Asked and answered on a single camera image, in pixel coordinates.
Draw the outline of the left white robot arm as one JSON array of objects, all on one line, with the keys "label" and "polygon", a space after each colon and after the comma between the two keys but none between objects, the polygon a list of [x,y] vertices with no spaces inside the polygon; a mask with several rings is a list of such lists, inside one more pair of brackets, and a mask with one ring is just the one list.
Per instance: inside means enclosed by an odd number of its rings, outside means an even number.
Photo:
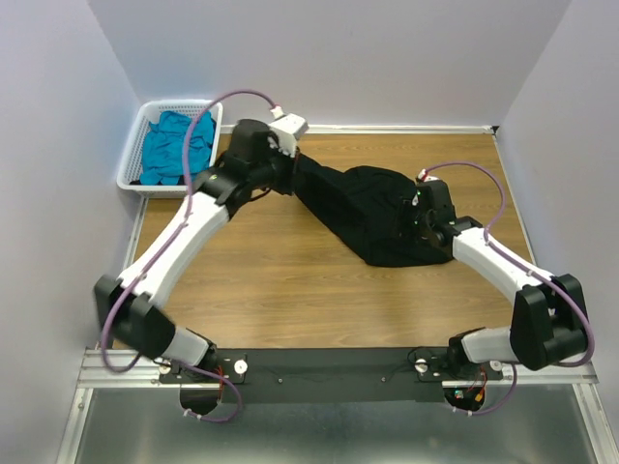
[{"label": "left white robot arm", "polygon": [[94,287],[101,345],[117,339],[150,360],[169,359],[195,382],[216,368],[217,348],[206,337],[173,323],[162,311],[196,254],[257,192],[293,192],[298,142],[307,121],[292,113],[270,124],[243,119],[229,145],[197,174],[181,209],[149,248],[119,276]]}]

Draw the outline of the black t shirt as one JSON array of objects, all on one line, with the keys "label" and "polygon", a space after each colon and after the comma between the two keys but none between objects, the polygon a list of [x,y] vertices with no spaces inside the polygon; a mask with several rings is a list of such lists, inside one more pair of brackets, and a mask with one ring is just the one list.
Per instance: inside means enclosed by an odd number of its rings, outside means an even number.
[{"label": "black t shirt", "polygon": [[404,232],[400,212],[416,186],[401,173],[367,165],[338,171],[301,155],[294,190],[304,206],[370,266],[420,267],[451,260]]}]

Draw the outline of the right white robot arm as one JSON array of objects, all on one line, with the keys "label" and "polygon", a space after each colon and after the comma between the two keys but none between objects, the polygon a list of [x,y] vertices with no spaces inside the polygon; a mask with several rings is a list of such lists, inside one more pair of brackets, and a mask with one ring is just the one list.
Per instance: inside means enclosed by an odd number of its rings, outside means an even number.
[{"label": "right white robot arm", "polygon": [[507,327],[473,329],[450,338],[444,359],[452,376],[467,378],[489,362],[540,370],[590,351],[580,282],[532,265],[496,242],[472,217],[458,216],[444,181],[417,183],[413,196],[403,199],[399,219],[403,235],[467,265],[513,308]]}]

